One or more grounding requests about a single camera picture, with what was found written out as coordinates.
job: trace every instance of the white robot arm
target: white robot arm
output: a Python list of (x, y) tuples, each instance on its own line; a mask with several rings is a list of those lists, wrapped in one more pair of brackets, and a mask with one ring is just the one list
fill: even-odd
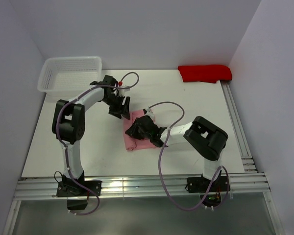
[[(168, 128), (159, 128), (145, 115), (137, 118), (125, 133), (136, 139), (149, 139), (155, 146), (161, 147), (168, 136)], [(189, 142), (204, 158), (202, 176), (212, 180), (221, 166), (221, 154), (227, 139), (228, 135), (222, 129), (203, 117), (196, 117), (192, 122), (171, 128), (166, 146)]]
[(85, 112), (95, 103), (103, 101), (109, 105), (109, 114), (117, 118), (130, 119), (130, 97), (117, 92), (118, 81), (106, 75), (102, 82), (93, 82), (89, 89), (70, 100), (59, 100), (55, 107), (52, 132), (64, 148), (65, 169), (62, 174), (64, 188), (78, 195), (83, 189), (76, 182), (85, 183), (84, 170), (80, 161), (80, 140), (85, 132)]

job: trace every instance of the white tabletop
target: white tabletop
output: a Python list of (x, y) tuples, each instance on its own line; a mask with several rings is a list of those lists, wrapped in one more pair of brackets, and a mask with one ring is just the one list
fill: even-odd
[[(104, 70), (120, 80), (130, 70)], [(130, 110), (146, 108), (160, 101), (174, 101), (185, 109), (179, 124), (203, 116), (228, 135), (222, 163), (230, 173), (243, 173), (243, 163), (220, 82), (216, 84), (183, 83), (178, 70), (136, 70), (140, 82), (126, 96), (131, 97)], [(125, 85), (134, 83), (131, 75)], [(55, 104), (60, 98), (46, 96), (30, 146), (22, 177), (50, 177), (63, 171), (60, 143), (51, 131)], [(96, 103), (86, 113), (86, 131), (81, 140), (81, 161), (87, 176), (157, 175), (159, 149), (128, 152), (123, 141), (123, 120), (108, 114), (108, 106)], [(169, 126), (181, 111), (171, 104), (153, 108), (156, 124)], [(163, 174), (200, 174), (203, 158), (189, 143), (166, 148), (162, 158)]]

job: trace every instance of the pink towel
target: pink towel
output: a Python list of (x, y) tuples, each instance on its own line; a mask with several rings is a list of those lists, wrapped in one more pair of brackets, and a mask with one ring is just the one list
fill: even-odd
[(130, 116), (131, 116), (130, 120), (127, 120), (124, 118), (124, 122), (123, 122), (123, 137), (124, 137), (124, 143), (125, 143), (125, 147), (127, 151), (133, 151), (133, 150), (139, 150), (139, 149), (145, 149), (145, 148), (156, 148), (156, 146), (150, 143), (149, 140), (136, 140), (125, 133), (126, 130), (132, 126), (136, 118), (140, 118), (141, 116), (144, 116), (144, 111), (141, 109), (141, 110), (130, 112)]

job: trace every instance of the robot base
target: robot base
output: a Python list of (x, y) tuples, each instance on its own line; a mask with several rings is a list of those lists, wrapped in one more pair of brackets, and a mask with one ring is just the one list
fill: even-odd
[[(81, 177), (77, 180), (80, 184), (92, 190), (97, 196), (100, 196), (101, 191), (101, 183), (102, 181), (85, 181), (84, 172)], [(88, 191), (76, 185), (70, 178), (66, 178), (62, 176), (62, 181), (58, 185), (57, 189), (57, 197), (89, 197), (90, 195)], [(79, 200), (79, 199), (68, 199), (67, 200), (67, 208), (71, 211), (76, 210), (84, 210), (87, 207), (87, 200)]]
[[(209, 186), (210, 180), (204, 178), (204, 177), (189, 177), (187, 178), (187, 185), (185, 189), (189, 193), (205, 193), (208, 186)], [(227, 178), (226, 176), (221, 176), (221, 172), (218, 176), (218, 178), (212, 183), (210, 191), (209, 192), (226, 192), (227, 191)]]

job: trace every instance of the white basket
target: white basket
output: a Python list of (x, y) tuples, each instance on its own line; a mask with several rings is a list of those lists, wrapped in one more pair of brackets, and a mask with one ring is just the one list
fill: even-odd
[(37, 89), (51, 96), (75, 96), (93, 81), (101, 81), (100, 57), (50, 58), (41, 70)]

